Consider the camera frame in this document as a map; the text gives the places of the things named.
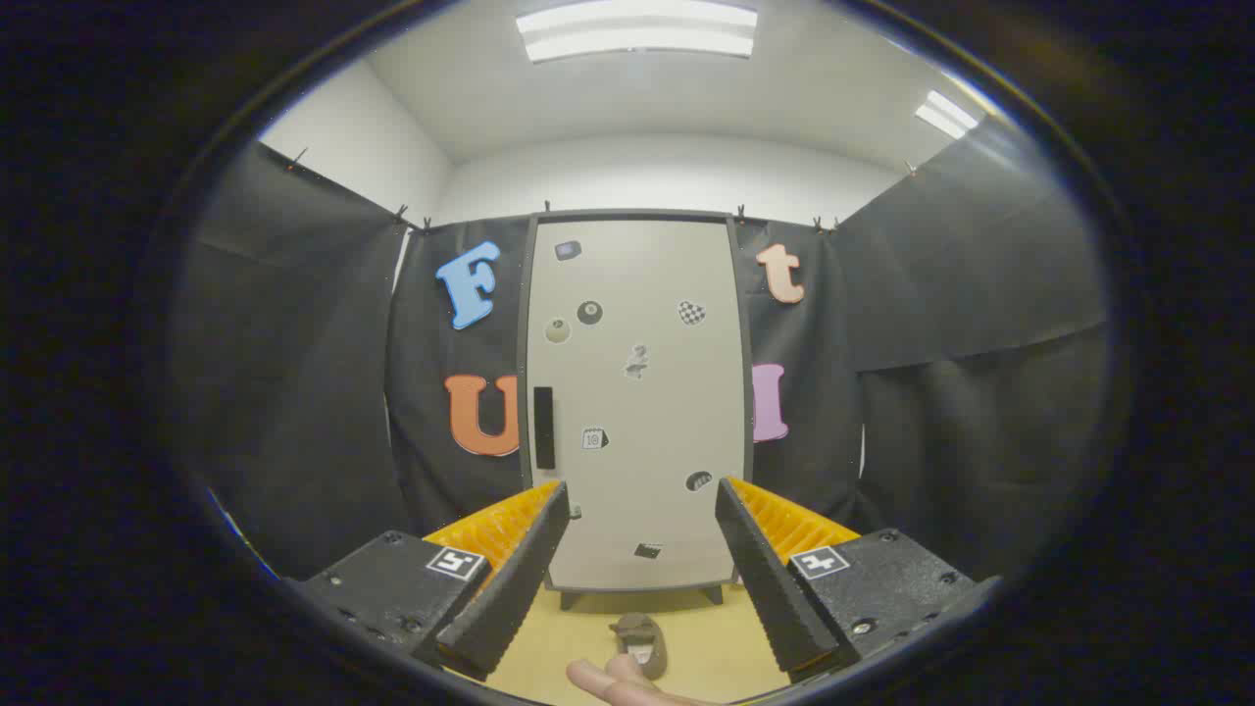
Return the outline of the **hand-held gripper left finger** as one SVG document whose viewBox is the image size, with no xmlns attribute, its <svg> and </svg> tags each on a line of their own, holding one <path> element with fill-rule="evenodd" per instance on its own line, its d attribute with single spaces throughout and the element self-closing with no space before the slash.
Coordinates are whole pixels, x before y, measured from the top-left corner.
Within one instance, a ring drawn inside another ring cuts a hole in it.
<svg viewBox="0 0 1255 706">
<path fill-rule="evenodd" d="M 520 633 L 569 519 L 569 487 L 547 482 L 423 537 L 382 532 L 294 589 L 373 643 L 482 681 Z"/>
</svg>

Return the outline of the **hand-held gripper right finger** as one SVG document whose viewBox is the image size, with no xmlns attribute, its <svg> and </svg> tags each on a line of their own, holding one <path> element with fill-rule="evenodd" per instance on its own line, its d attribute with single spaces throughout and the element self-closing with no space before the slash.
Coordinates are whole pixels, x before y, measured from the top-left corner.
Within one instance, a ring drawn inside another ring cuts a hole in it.
<svg viewBox="0 0 1255 706">
<path fill-rule="evenodd" d="M 1000 577 L 973 577 L 900 529 L 858 533 L 725 478 L 717 523 L 781 671 L 799 683 L 960 622 Z"/>
</svg>

